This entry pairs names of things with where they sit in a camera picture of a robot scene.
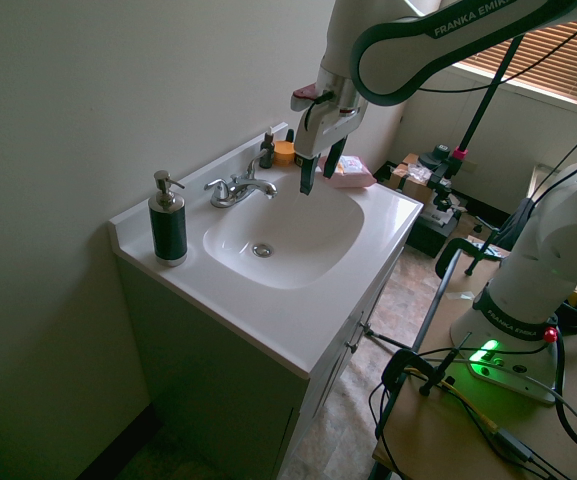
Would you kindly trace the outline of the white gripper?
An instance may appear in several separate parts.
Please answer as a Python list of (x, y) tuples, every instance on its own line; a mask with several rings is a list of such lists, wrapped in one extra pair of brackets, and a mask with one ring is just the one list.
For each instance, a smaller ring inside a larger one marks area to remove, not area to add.
[(300, 161), (300, 192), (309, 195), (314, 184), (319, 154), (330, 148), (323, 167), (323, 176), (330, 179), (342, 156), (347, 136), (361, 124), (368, 102), (361, 98), (351, 113), (343, 113), (332, 101), (316, 105), (309, 119), (302, 116), (294, 147)]

